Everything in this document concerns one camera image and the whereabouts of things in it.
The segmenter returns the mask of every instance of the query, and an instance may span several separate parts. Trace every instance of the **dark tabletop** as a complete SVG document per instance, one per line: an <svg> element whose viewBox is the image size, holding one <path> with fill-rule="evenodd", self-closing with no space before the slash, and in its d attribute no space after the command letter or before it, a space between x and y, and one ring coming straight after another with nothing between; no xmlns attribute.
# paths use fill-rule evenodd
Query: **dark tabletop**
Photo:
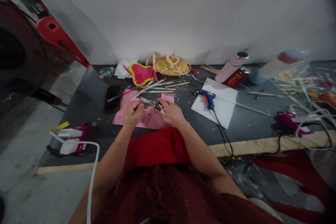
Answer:
<svg viewBox="0 0 336 224"><path fill-rule="evenodd" d="M311 65L314 67L336 69L336 61L313 62ZM99 160L110 147L122 127L121 125L112 124L115 113L107 114L103 112L105 90L110 85L121 85L123 90L132 83L131 79L117 79L115 76L100 79L98 71L102 67L105 67L105 65L93 65L87 68L83 79L80 82L75 94L73 95L71 102L60 122L61 124L65 121L68 121L70 123L69 127L75 127L84 123L92 124L93 122L94 124L97 124L95 127L91 127L90 129L89 141L97 142L100 145ZM221 69L223 65L213 65L213 67ZM256 71L258 68L260 68L260 65L250 64L249 67ZM192 68L198 72L198 78L200 80L204 81L207 77L214 79L213 74L200 69L198 65L193 65ZM336 79L336 73L333 72L332 74L333 79ZM158 78L166 78L167 81L175 80L175 83L173 84L189 81L191 82L187 85L175 87L176 91L174 91L174 93L179 98L178 101L175 98L175 103L180 106L184 117L190 122L192 127L206 142L207 145L222 144L223 139L217 124L190 109L196 98L194 96L193 90L195 88L199 88L197 84L202 86L203 83L195 82L188 76L171 77L158 74ZM266 88L266 93L273 93L278 95L284 94L272 82L266 82L262 85L254 85L248 80L245 80L243 84L247 86L248 89L240 85L234 87L234 89L238 90L236 101L261 111L269 111L272 116L268 117L235 106L229 128L225 131L228 139L231 142L239 142L277 136L278 129L273 118L276 116L277 111L285 111L285 106L294 104L294 102L288 97L281 99L262 96L259 100L255 100L255 95L248 94L249 91L260 92L262 88ZM144 95L145 98L150 99L158 98L160 96L161 94L159 93ZM296 98L301 103L305 105L307 104L306 98L304 96L296 96ZM326 125L329 129L332 129L328 122ZM314 131L323 130L323 128L319 127L318 125L312 125L311 129ZM132 134L132 138L145 135L153 131L155 130L136 127ZM54 138L52 138L50 141L51 148L60 149L61 145L62 144ZM68 155L65 157L57 157L50 154L50 152L46 150L38 166L49 167L93 163L95 161L95 155L96 147L89 145L87 146L87 150L83 153L78 155Z"/></svg>

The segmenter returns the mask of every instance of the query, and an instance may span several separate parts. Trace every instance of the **wicker basket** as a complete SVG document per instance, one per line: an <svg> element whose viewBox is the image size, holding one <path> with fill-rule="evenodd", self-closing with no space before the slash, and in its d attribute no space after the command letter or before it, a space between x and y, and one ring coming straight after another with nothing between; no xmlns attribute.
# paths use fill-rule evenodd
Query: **wicker basket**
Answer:
<svg viewBox="0 0 336 224"><path fill-rule="evenodd" d="M170 57L172 63L175 63L178 60L177 57L172 57L173 55L168 56ZM182 58L180 58L180 61L176 65L171 66L171 64L167 61L167 55L160 57L156 61L155 66L159 73L169 76L185 75L191 70L191 65L189 62Z"/></svg>

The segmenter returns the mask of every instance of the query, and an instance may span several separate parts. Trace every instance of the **white wall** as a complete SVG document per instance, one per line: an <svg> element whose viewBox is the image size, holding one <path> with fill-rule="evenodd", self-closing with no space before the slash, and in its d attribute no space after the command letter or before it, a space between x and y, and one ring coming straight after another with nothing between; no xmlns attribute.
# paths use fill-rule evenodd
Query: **white wall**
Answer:
<svg viewBox="0 0 336 224"><path fill-rule="evenodd" d="M336 59L333 0L43 0L91 64L144 59L152 50L222 64L285 49Z"/></svg>

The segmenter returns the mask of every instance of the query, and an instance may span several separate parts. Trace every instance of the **red clothing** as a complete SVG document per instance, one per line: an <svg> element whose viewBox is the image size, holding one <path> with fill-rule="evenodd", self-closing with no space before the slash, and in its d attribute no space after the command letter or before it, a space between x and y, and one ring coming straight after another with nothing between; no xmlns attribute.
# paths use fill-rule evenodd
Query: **red clothing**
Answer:
<svg viewBox="0 0 336 224"><path fill-rule="evenodd" d="M217 195L189 164L139 167L127 172L94 223L283 223L231 194Z"/></svg>
<svg viewBox="0 0 336 224"><path fill-rule="evenodd" d="M94 223L139 224L148 218L174 224L282 223L248 200L211 191L173 127L130 140L123 175Z"/></svg>

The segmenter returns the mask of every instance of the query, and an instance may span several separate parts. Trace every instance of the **blue hot glue gun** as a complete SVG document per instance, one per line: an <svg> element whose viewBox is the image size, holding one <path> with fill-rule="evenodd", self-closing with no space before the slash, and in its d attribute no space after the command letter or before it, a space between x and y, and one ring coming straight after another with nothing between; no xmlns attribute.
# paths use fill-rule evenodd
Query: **blue hot glue gun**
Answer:
<svg viewBox="0 0 336 224"><path fill-rule="evenodd" d="M204 100L208 102L208 109L209 110L214 110L215 109L215 105L214 105L214 99L216 97L215 94L210 93L208 91L205 91L203 89L195 89L195 95L203 95L204 96Z"/></svg>

